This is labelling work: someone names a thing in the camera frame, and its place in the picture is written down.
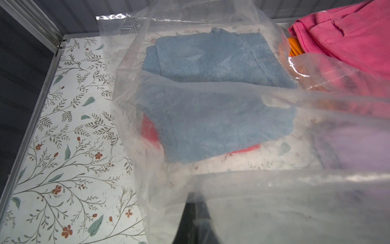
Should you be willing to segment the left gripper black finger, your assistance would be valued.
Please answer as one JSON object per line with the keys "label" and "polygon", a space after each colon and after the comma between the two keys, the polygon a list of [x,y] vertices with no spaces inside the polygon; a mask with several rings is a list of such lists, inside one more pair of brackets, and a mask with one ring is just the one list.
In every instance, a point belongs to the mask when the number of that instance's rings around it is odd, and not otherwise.
{"label": "left gripper black finger", "polygon": [[173,244],[218,244],[203,195],[188,194]]}

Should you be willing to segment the blue grey cloth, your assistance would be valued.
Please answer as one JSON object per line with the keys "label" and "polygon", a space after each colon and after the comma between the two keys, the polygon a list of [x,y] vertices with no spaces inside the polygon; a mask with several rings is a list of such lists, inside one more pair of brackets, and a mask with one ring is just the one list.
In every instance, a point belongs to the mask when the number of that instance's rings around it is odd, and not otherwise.
{"label": "blue grey cloth", "polygon": [[193,163],[293,131],[295,110],[264,103],[270,87],[296,83],[260,33],[165,36],[146,48],[142,70],[152,74],[138,93],[170,163]]}

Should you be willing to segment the orange trousers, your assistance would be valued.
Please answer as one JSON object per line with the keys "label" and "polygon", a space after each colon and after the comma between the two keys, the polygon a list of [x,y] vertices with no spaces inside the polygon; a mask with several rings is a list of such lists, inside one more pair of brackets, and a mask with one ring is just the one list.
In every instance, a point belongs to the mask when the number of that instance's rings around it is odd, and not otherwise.
{"label": "orange trousers", "polygon": [[304,90],[325,92],[320,71],[321,59],[317,54],[305,53],[298,39],[287,39],[289,51],[279,47],[279,61],[289,76]]}

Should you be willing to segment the purple cloth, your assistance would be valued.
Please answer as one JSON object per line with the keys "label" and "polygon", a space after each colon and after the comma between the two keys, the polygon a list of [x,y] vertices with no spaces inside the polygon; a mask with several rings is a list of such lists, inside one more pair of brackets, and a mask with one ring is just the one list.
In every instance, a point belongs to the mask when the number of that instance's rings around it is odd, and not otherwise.
{"label": "purple cloth", "polygon": [[390,169],[388,126],[321,124],[314,128],[313,144],[324,169]]}

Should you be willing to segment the pink cloth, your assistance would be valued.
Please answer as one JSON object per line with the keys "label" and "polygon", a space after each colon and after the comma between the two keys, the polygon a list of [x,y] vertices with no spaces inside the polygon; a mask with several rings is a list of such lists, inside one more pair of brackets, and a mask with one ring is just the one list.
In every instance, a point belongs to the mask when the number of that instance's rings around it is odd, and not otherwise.
{"label": "pink cloth", "polygon": [[322,86],[352,97],[321,96],[324,110],[390,116],[390,3],[365,1],[310,14],[288,29],[305,53],[320,56]]}

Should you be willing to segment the clear plastic vacuum bag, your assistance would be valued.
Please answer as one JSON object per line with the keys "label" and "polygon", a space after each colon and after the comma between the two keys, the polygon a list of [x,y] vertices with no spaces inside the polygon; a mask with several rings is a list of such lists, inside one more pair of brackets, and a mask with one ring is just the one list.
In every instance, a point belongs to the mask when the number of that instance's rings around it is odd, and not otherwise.
{"label": "clear plastic vacuum bag", "polygon": [[261,93],[265,104],[295,110],[289,135],[250,152],[170,163],[161,144],[157,149],[141,136],[138,93],[152,76],[142,70],[146,48],[161,37],[216,27],[262,34],[279,61],[279,47],[289,51],[288,40],[254,1],[154,1],[138,12],[97,17],[101,38],[133,20],[141,28],[114,69],[111,110],[125,151],[141,173],[136,194],[147,228],[172,207],[185,207],[194,192],[205,199],[219,244],[389,243],[390,170],[324,169],[313,132],[321,124],[390,127],[390,117],[315,106],[321,96],[352,100],[345,94],[304,90],[297,83],[296,89],[270,87]]}

